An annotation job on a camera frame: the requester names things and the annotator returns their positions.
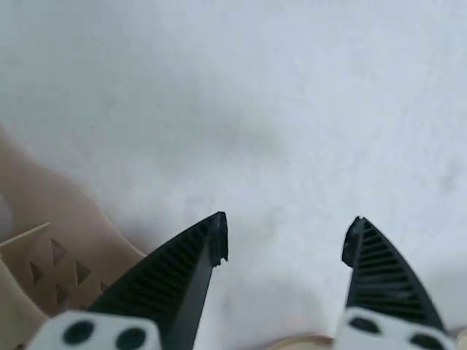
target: white surface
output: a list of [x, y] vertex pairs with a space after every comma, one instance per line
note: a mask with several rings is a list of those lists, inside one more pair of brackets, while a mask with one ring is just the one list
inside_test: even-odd
[[333, 334], [357, 214], [460, 325], [466, 20], [464, 1], [6, 0], [0, 118], [143, 250], [227, 212], [197, 349]]

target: triangular cutout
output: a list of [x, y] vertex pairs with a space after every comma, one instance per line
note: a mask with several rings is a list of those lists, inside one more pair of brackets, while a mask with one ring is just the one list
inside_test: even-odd
[[76, 280], [78, 286], [90, 275], [90, 270], [79, 261], [76, 261]]
[[29, 266], [31, 267], [31, 272], [32, 272], [32, 284], [35, 286], [37, 282], [39, 282], [42, 277], [44, 277], [44, 273], [42, 270], [34, 264], [33, 262], [29, 262]]
[[56, 284], [55, 290], [57, 292], [57, 305], [63, 306], [66, 300], [68, 299], [68, 297], [70, 296], [70, 294], [60, 284]]
[[56, 266], [66, 254], [66, 250], [55, 239], [51, 239], [50, 243], [52, 246], [53, 265]]
[[101, 281], [101, 292], [105, 292], [109, 288], [104, 282]]

